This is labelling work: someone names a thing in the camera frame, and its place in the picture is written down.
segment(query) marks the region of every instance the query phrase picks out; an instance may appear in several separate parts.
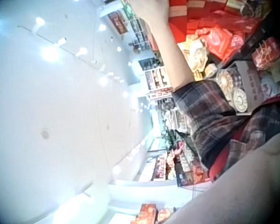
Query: plaid shirt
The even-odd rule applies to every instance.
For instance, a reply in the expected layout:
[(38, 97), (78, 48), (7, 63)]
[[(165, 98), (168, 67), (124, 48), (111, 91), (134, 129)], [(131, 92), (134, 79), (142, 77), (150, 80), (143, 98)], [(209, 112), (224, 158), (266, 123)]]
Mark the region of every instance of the plaid shirt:
[[(210, 169), (229, 143), (230, 153), (222, 175), (249, 152), (280, 133), (280, 107), (263, 106), (253, 116), (236, 116), (221, 88), (214, 81), (189, 83), (173, 93), (179, 110), (190, 118), (190, 134), (202, 164)], [(232, 140), (246, 124), (240, 141)]]

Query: red packaging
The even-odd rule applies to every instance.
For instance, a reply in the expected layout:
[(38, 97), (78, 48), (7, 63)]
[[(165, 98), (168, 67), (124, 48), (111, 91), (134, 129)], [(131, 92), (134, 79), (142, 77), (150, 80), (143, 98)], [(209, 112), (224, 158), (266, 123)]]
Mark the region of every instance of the red packaging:
[(201, 18), (199, 27), (214, 27), (227, 29), (233, 32), (253, 33), (259, 24), (260, 19), (244, 18), (224, 11), (215, 11), (208, 17)]
[(207, 44), (208, 50), (220, 59), (224, 58), (233, 36), (228, 30), (220, 28), (204, 28), (196, 30), (196, 34)]
[(270, 37), (252, 54), (257, 70), (267, 70), (280, 57), (280, 47), (275, 38)]
[(207, 16), (210, 11), (205, 5), (206, 0), (187, 0), (187, 19), (200, 19)]
[(187, 40), (187, 0), (169, 0), (169, 4), (169, 26), (175, 41), (185, 42)]
[(228, 61), (244, 45), (244, 32), (235, 32), (233, 34), (229, 48), (225, 52), (223, 61)]

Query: hand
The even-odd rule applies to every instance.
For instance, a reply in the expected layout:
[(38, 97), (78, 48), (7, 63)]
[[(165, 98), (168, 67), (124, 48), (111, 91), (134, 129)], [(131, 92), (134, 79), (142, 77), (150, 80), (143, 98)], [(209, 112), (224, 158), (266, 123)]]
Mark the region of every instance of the hand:
[(145, 20), (150, 27), (168, 23), (169, 0), (130, 0), (130, 4), (136, 15)]

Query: person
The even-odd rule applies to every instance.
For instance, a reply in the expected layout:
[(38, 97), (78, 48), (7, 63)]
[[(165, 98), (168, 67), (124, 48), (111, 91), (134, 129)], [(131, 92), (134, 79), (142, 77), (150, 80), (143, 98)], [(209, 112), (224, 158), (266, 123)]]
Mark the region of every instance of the person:
[[(168, 223), (263, 221), (280, 199), (280, 102), (263, 105), (249, 117), (236, 116), (216, 82), (195, 81), (170, 30), (168, 0), (130, 3), (150, 27), (174, 89), (172, 96), (190, 119), (192, 140), (205, 169), (214, 170), (228, 149), (225, 163), (212, 173), (213, 187)], [(240, 136), (234, 139), (239, 129)]]
[[(236, 116), (219, 85), (196, 82), (168, 24), (168, 0), (130, 0), (136, 15), (149, 25), (163, 58), (179, 110), (190, 118), (190, 134), (204, 167), (211, 170), (226, 145), (229, 155), (214, 180), (249, 152), (280, 133), (280, 104), (261, 107), (250, 117)], [(244, 126), (239, 140), (232, 137)]]

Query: ceiling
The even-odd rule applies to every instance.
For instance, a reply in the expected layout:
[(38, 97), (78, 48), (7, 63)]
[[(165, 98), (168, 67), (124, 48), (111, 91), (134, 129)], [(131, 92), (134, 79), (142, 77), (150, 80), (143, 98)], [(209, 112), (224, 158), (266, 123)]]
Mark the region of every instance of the ceiling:
[[(54, 63), (42, 57), (51, 43), (67, 43)], [(136, 113), (128, 91), (129, 55), (113, 42), (112, 30), (99, 32), (92, 1), (0, 0), (0, 221), (28, 223), (93, 183), (99, 203), (89, 215), (107, 208), (104, 190), (113, 166), (151, 130), (151, 118)], [(81, 47), (87, 64), (72, 56)], [(108, 80), (98, 70), (126, 80)]]

